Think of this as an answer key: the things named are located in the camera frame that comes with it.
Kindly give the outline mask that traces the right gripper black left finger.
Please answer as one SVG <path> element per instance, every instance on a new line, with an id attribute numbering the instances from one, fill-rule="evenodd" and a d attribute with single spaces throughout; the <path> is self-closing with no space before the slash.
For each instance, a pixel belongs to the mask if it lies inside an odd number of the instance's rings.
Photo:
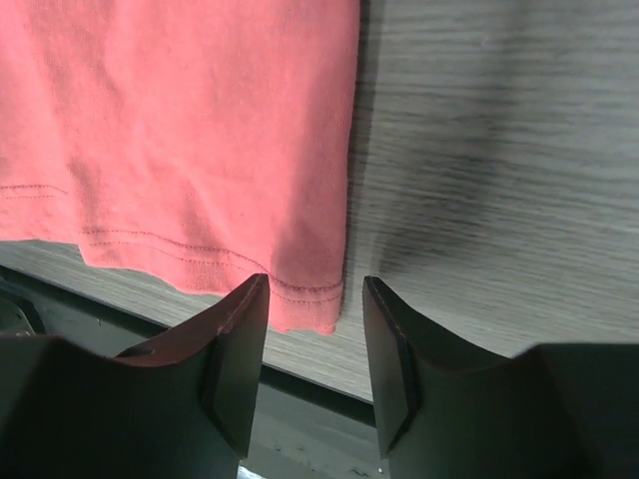
<path id="1" fill-rule="evenodd" d="M 5 478 L 234 478 L 249 452 L 270 287 L 250 276 L 216 305 L 114 356 L 24 325 L 1 303 Z"/>

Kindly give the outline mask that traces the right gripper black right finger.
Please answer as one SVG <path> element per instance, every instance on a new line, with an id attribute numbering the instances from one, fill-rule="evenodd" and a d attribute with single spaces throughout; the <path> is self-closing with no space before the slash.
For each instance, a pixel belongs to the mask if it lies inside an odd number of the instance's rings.
<path id="1" fill-rule="evenodd" d="M 508 358 L 363 282 L 380 454 L 394 478 L 634 478 L 638 348 L 542 343 Z"/>

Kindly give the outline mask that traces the salmon pink t-shirt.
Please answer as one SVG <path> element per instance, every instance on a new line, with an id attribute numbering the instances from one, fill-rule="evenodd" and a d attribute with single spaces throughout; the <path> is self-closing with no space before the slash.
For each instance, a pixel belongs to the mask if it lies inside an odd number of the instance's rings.
<path id="1" fill-rule="evenodd" d="M 1 237 L 334 331 L 356 1 L 5 1 Z"/>

